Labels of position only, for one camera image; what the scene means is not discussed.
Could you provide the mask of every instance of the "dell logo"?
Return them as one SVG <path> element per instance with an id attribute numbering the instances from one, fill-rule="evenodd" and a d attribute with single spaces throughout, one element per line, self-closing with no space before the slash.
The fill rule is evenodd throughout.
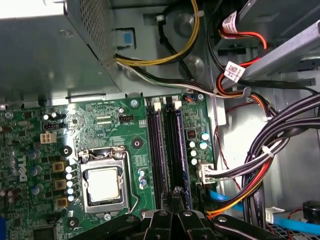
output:
<path id="1" fill-rule="evenodd" d="M 18 167 L 19 167 L 19 180 L 20 183 L 28 181 L 27 177 L 27 169 L 26 169 L 26 156 L 23 156 L 21 158 L 18 158 Z"/>

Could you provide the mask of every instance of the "ram slot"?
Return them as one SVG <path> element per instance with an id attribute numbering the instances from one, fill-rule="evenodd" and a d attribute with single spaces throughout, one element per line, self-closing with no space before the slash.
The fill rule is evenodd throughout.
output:
<path id="1" fill-rule="evenodd" d="M 173 191 L 175 187 L 184 187 L 183 168 L 179 160 L 178 119 L 173 103 L 165 105 L 164 126 L 170 189 Z"/>
<path id="2" fill-rule="evenodd" d="M 175 117 L 177 122 L 177 136 L 179 142 L 179 163 L 181 164 L 183 171 L 183 181 L 184 181 L 184 192 L 185 192 L 185 201 L 187 209 L 192 209 L 192 201 L 190 194 L 190 181 L 189 181 L 189 167 L 188 167 L 188 159 L 186 153 L 186 142 L 185 142 L 185 134 L 183 127 L 183 119 L 182 112 L 180 108 L 180 104 L 175 105 Z"/>
<path id="3" fill-rule="evenodd" d="M 161 193 L 168 191 L 167 171 L 164 158 L 161 112 L 155 109 L 151 99 L 146 100 L 147 127 L 151 154 L 151 169 L 155 207 L 161 207 Z"/>

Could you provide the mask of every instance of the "cable bundle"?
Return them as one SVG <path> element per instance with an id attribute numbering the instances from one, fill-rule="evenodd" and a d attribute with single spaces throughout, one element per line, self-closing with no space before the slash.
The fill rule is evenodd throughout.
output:
<path id="1" fill-rule="evenodd" d="M 273 156 L 287 145 L 291 137 L 299 135 L 308 129 L 320 129 L 320 117 L 292 118 L 319 105 L 320 93 L 317 93 L 292 104 L 282 112 L 274 115 L 254 139 L 244 165 L 224 173 L 210 175 L 210 177 L 217 179 L 244 176 L 242 178 L 242 190 L 232 198 L 218 201 L 222 206 L 214 211 L 208 211 L 211 217 L 243 200 L 244 217 L 247 221 L 250 219 L 249 201 L 246 197 L 259 189 L 264 176 L 271 166 Z M 267 146 L 267 152 L 263 152 L 264 146 Z"/>

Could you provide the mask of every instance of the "metal bracket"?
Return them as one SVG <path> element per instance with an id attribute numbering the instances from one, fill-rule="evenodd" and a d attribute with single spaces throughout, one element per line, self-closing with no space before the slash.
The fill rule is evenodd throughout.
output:
<path id="1" fill-rule="evenodd" d="M 247 67 L 242 79 L 249 80 L 263 74 L 272 74 L 282 67 L 302 61 L 310 51 L 320 47 L 319 24 L 320 20 Z"/>

